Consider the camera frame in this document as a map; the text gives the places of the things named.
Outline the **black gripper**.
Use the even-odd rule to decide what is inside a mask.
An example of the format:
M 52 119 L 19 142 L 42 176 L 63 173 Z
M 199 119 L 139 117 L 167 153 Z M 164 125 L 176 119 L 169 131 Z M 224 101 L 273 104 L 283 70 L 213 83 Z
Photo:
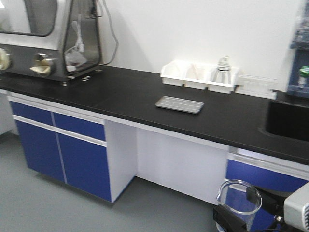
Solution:
M 270 190 L 262 187 L 246 188 L 246 199 L 250 203 L 259 205 L 260 196 L 262 198 L 261 208 L 274 216 L 273 221 L 267 230 L 269 232 L 275 231 L 277 226 L 282 225 L 284 222 L 283 205 L 285 201 L 285 192 Z M 219 232 L 247 231 L 247 224 L 223 205 L 217 205 L 213 208 L 213 220 L 215 221 Z

